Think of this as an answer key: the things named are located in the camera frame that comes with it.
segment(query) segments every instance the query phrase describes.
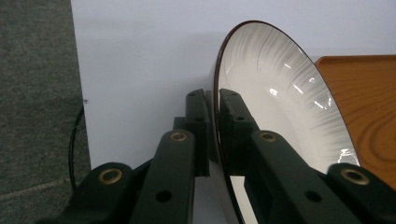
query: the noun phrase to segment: wood grain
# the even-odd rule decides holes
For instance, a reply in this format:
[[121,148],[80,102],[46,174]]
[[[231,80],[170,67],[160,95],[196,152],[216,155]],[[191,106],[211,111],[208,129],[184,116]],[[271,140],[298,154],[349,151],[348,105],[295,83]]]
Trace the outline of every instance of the wood grain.
[[326,56],[316,66],[361,166],[396,189],[396,55]]

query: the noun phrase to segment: black cable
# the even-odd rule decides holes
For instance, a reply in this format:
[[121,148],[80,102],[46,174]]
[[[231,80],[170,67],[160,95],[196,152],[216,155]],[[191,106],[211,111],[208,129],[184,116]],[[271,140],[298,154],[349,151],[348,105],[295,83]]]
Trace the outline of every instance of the black cable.
[[84,114],[84,105],[81,107],[81,109],[78,112],[76,121],[74,123],[72,133],[70,135],[70,142],[69,142],[69,175],[70,175],[70,183],[72,184],[72,189],[73,191],[76,190],[76,179],[75,179],[75,174],[74,174],[74,143],[76,139],[76,132],[77,132],[77,126],[79,124],[79,121],[82,118],[82,115]]

